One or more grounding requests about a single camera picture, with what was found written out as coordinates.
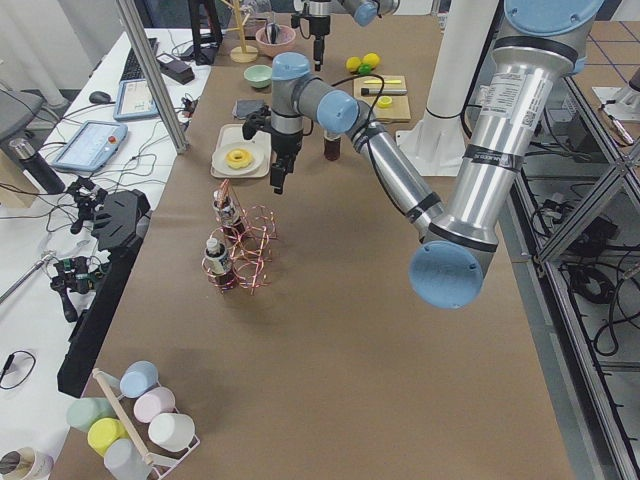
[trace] cup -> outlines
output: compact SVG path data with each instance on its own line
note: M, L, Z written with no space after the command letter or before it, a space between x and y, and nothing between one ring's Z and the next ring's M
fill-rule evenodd
M114 418L101 418L91 425L87 434L89 446L101 457L104 457L111 444L120 438L129 438L129 435L122 422Z
M120 379L120 391L127 398L138 398L158 383L158 369L156 366L140 360L133 363Z
M116 480L146 480L152 468L144 463L128 438L121 438L111 444L104 454L104 466Z
M7 468L7 473L4 473L5 470L3 470L2 478L4 480L37 480L49 475L53 468L53 458L31 447L21 448L11 454L17 454L15 459L17 461L10 462L15 465L15 468L10 470L10 467Z
M176 408L176 397L167 387L156 387L136 400L133 414L138 421L149 423L161 413L173 412Z
M67 409L67 423L70 427L87 433L101 418L116 418L116 412L106 398L79 398Z
M187 448L195 434L193 419L183 413L161 413L149 425L149 439L170 452Z

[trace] chair seat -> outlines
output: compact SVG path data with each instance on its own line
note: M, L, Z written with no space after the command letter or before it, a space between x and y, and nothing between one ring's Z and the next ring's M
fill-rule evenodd
M0 143L29 125L43 104L44 98L32 93L0 91Z

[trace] bowl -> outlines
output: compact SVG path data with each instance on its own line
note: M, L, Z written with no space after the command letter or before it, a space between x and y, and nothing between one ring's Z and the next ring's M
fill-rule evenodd
M266 88L271 84L271 67L253 65L244 71L244 79L253 88Z
M296 43L296 31L288 27L287 25L278 25L280 27L280 33L278 35L278 43L267 43L267 34L264 27L256 32L256 42L258 43L258 50L264 53L267 57L275 57L279 53L289 52L293 50L293 46Z

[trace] white desk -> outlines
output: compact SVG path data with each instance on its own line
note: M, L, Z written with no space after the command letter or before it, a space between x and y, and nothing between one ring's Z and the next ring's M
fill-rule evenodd
M158 38L158 53L169 52L174 45L179 45L191 38L189 30L172 30L170 35L166 29L151 29L147 34L149 37ZM89 105L89 94L95 90L107 92L115 99L118 80L129 47L129 41L123 34L69 107L69 112ZM186 94L197 98L204 88L210 67L192 64L192 68L196 78L187 85L180 85L163 76L174 106L180 106L180 99ZM113 105L85 110L71 118L79 122L112 121L112 115ZM128 122L129 133L126 141L103 171L94 177L94 181L105 189L112 188L114 182L120 177L119 170L138 153L139 148L154 133L154 127L155 133L151 141L167 135L164 125L158 122L159 117ZM63 121L47 139L47 143L69 140L77 128L78 124ZM55 158L54 151L53 148L45 147L42 154L51 160ZM176 150L167 137L145 150L145 153L157 155L151 175L148 177L124 175L121 183L124 185L122 188L127 188L126 185L132 183L147 182L130 188L145 192L151 208L155 209L164 188L162 182L169 176ZM135 173L150 172L152 161L153 158L144 157ZM66 174L60 176L67 185L76 177ZM55 204L60 196L45 198ZM62 203L71 204L73 201L67 195L62 197ZM37 216L50 208L42 200L37 199L27 210L7 209L0 206L0 217ZM75 207L68 210L71 213L77 212ZM52 216L53 228L69 223L69 219L62 212L56 212ZM68 227L65 227L56 231L51 238L46 238L45 225L46 218L0 221L0 245L2 245L0 292L4 292L40 258L45 245L47 249L55 250L59 258L90 256L94 252L96 242L87 229L83 229L80 234L74 236L71 235ZM70 294L70 298L78 311L81 311L91 302L92 296ZM0 391L0 455L23 446L31 446L57 458L67 435L65 414L73 398L58 392L56 375L68 350L68 338L73 326L64 319L60 298L49 288L49 278L42 271L36 272L0 305L0 362L4 362L7 355L15 350L28 350L37 358L33 373L22 386L15 390ZM8 383L12 377L8 376L6 380Z

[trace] pink bowl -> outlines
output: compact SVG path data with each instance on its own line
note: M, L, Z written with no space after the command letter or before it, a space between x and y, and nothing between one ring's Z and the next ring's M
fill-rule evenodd
M286 25L278 25L280 27L279 40L280 43L267 43L267 36L264 27L256 32L256 42L258 42L258 50L268 57L275 57L279 53L289 52L293 50L296 43L296 31Z

